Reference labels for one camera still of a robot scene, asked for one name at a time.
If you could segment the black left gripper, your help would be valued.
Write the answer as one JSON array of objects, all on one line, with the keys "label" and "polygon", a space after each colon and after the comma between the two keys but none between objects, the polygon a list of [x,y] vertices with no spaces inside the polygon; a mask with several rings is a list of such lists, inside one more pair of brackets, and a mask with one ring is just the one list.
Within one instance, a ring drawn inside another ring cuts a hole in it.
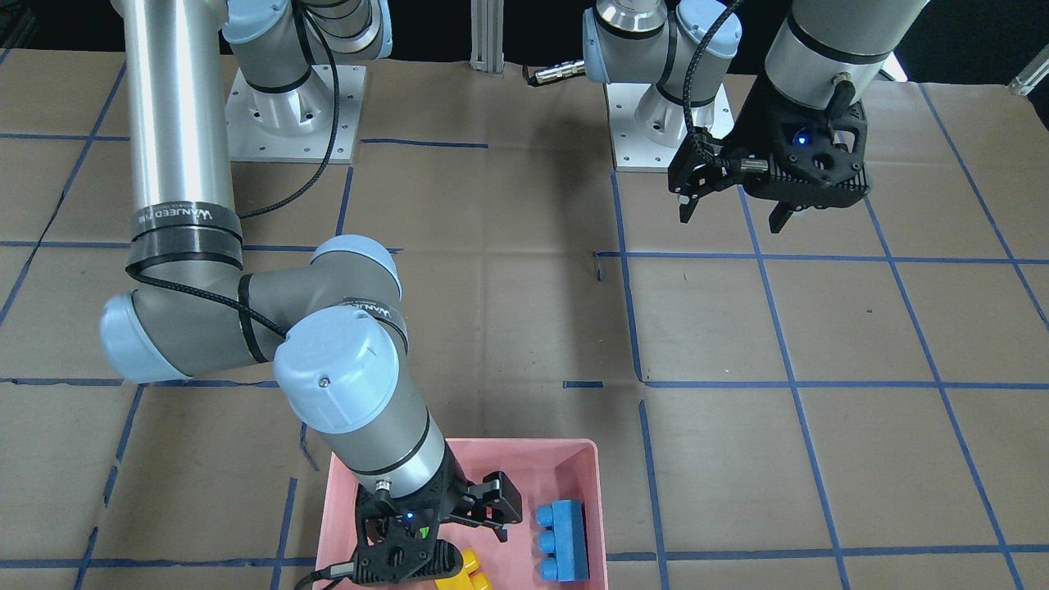
[{"label": "black left gripper", "polygon": [[668,165],[668,190],[679,195],[679,222],[692,220],[698,199],[735,184],[775,201],[768,218],[780,233],[794,212],[847,208],[868,197],[868,122],[849,78],[833,84],[829,105],[812,108],[782,94],[761,73],[730,134],[697,129]]}]

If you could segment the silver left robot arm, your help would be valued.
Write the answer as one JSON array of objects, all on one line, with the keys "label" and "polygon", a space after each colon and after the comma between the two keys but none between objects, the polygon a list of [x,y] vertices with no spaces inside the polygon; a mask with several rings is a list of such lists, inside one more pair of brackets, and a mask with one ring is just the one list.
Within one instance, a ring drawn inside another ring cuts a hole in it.
[{"label": "silver left robot arm", "polygon": [[923,1],[794,1],[784,15],[738,118],[715,136],[711,105],[738,55],[738,1],[598,1],[582,18],[584,56],[524,72],[533,87],[585,75],[599,84],[645,84],[662,115],[682,115],[665,138],[675,147],[668,190],[679,220],[702,197],[738,186],[774,202],[772,233],[798,211],[866,199],[870,82],[925,7]]}]

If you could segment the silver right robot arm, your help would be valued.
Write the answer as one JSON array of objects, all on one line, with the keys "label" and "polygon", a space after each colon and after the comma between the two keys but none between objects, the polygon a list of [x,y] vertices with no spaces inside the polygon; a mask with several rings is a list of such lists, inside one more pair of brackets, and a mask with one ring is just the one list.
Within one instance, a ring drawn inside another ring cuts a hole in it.
[{"label": "silver right robot arm", "polygon": [[461,464],[412,382],[403,287],[386,247],[322,243],[311,262],[249,274],[234,208],[218,41],[234,50],[262,129],[330,123],[338,65],[391,52],[384,1],[116,1],[124,21],[135,213],[126,273],[104,307],[110,365],[136,384],[270,363],[291,407],[356,478],[356,549],[299,580],[334,588],[445,580],[465,566],[442,525],[508,541],[520,493]]}]

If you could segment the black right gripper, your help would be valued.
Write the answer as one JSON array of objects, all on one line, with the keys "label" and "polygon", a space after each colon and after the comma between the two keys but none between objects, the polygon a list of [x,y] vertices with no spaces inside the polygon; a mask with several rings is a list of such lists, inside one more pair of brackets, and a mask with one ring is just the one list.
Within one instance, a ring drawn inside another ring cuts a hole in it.
[{"label": "black right gripper", "polygon": [[450,447],[435,475],[410,493],[397,492],[390,475],[361,479],[355,500],[351,580],[365,587],[445,580],[464,566],[461,549],[438,538],[438,527],[490,528],[508,542],[508,527],[522,520],[522,497],[509,475],[496,470],[479,484],[462,473]]}]

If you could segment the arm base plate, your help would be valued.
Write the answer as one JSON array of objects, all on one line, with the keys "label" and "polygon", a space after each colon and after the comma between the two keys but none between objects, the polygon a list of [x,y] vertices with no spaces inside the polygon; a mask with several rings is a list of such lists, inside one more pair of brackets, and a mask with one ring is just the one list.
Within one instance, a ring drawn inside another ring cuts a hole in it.
[{"label": "arm base plate", "polygon": [[652,84],[606,84],[604,90],[615,170],[665,173],[686,136],[683,109]]},{"label": "arm base plate", "polygon": [[263,93],[236,73],[226,100],[229,159],[241,163],[320,163],[334,146],[330,163],[351,164],[368,77],[363,65],[315,65],[303,86]]}]

